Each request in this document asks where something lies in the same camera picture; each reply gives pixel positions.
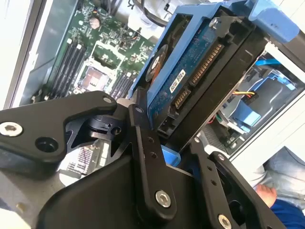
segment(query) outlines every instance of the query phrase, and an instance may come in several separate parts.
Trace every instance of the blue cable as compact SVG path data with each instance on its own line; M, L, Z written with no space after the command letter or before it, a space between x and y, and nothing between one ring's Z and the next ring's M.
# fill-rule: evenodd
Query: blue cable
M256 66L268 65L268 64L281 64L277 59L260 60L255 63Z

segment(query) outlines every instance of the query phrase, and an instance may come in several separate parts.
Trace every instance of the motherboard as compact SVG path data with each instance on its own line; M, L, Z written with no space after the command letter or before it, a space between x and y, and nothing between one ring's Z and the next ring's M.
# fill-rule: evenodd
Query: motherboard
M139 31L84 0L72 18L41 98L96 90L114 99L126 97L153 47Z

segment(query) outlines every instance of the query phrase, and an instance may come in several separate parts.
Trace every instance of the jeans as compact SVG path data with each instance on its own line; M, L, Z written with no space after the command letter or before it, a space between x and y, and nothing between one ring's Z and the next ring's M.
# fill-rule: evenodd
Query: jeans
M255 175L248 179L252 187L257 184L275 187L278 199L305 209L305 162L289 149L282 148Z

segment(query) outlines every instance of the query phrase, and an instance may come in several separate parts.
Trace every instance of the yellow wire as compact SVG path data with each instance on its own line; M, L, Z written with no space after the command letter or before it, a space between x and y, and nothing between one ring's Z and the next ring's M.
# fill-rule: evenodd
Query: yellow wire
M254 92L233 92L233 94L255 94Z

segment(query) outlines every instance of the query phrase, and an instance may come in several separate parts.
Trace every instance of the gray metal surface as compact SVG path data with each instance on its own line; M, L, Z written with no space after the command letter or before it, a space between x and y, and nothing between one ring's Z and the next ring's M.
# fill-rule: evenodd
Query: gray metal surface
M41 41L37 49L37 60L34 69L30 72L24 88L20 105L28 104L50 73L56 54L74 16L78 0L53 0L53 4L42 33Z
M32 180L5 171L0 172L0 197L11 211L15 211L32 228L35 219L46 201L64 185L60 174L48 180Z

